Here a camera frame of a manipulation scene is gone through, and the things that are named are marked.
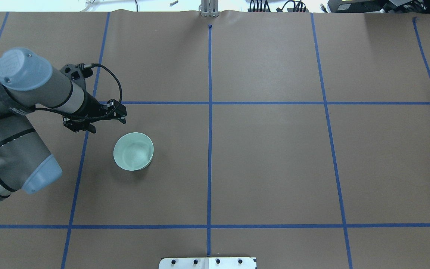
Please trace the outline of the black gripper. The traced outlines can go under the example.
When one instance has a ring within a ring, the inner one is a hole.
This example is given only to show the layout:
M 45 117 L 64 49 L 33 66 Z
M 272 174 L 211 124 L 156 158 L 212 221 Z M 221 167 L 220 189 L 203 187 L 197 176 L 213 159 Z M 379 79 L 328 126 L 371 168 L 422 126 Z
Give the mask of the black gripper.
M 85 98 L 81 106 L 81 116 L 97 119 L 73 120 L 63 117 L 63 126 L 75 133 L 79 131 L 96 133 L 95 126 L 91 124 L 96 121 L 118 120 L 120 123 L 126 124 L 127 109 L 116 99 L 110 99 L 105 105 L 102 105 L 95 97 L 89 93 L 85 93 Z

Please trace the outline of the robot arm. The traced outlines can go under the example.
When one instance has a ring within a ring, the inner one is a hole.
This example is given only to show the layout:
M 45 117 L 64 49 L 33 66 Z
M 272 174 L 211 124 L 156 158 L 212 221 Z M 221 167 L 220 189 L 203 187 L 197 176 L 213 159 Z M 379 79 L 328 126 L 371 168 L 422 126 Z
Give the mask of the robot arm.
M 59 114 L 73 132 L 96 133 L 94 123 L 125 124 L 122 97 L 100 103 L 87 92 L 86 79 L 99 64 L 66 64 L 55 68 L 24 47 L 0 58 L 0 202 L 18 190 L 34 194 L 62 176 L 62 169 L 27 118 L 37 111 Z

